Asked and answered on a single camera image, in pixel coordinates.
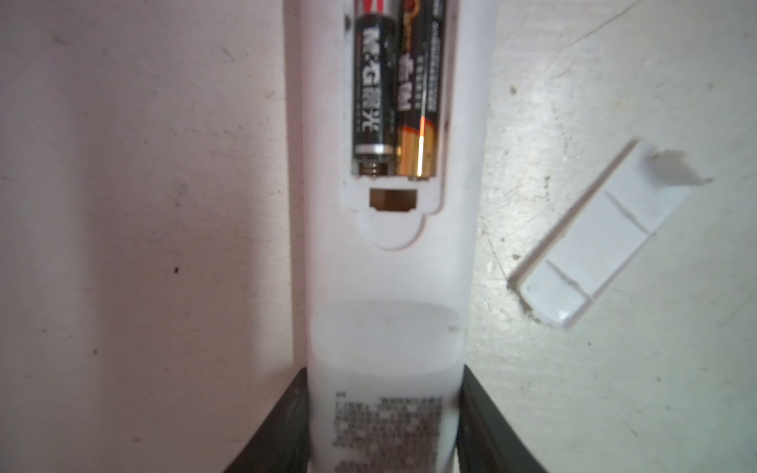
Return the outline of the white remote control with batteries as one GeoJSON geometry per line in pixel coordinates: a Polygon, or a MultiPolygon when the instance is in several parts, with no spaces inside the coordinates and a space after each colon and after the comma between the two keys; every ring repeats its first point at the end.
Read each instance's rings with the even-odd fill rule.
{"type": "Polygon", "coordinates": [[[459,425],[498,5],[446,5],[439,171],[350,167],[354,11],[298,28],[311,469],[448,472],[459,425]]]}

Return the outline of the black red M&G battery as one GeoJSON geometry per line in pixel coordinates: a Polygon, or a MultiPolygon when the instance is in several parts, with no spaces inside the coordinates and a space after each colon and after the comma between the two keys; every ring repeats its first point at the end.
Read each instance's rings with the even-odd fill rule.
{"type": "Polygon", "coordinates": [[[390,1],[354,3],[353,173],[387,177],[396,145],[395,87],[397,6],[390,1]]]}

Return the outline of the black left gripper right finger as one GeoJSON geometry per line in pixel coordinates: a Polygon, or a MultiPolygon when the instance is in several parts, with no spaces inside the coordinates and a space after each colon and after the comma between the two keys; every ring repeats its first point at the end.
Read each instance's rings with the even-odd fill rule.
{"type": "Polygon", "coordinates": [[[455,446],[460,472],[547,473],[469,366],[464,367],[455,446]]]}

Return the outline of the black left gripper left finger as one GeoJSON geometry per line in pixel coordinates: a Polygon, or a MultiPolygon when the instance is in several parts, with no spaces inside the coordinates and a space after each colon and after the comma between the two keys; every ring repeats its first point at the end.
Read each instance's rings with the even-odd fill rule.
{"type": "Polygon", "coordinates": [[[309,471],[311,440],[307,369],[297,372],[226,473],[309,471]]]}

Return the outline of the black gold battery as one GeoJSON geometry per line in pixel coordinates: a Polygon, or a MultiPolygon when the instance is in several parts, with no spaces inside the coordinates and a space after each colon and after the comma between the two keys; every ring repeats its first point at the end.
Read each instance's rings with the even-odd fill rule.
{"type": "Polygon", "coordinates": [[[396,173],[437,175],[447,3],[402,1],[396,80],[396,173]]]}

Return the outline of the white battery cover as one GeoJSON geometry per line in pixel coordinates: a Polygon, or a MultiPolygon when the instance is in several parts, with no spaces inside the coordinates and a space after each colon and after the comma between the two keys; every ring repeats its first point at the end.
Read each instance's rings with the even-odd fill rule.
{"type": "Polygon", "coordinates": [[[509,279],[527,315],[567,328],[686,201],[710,183],[686,152],[633,139],[509,279]]]}

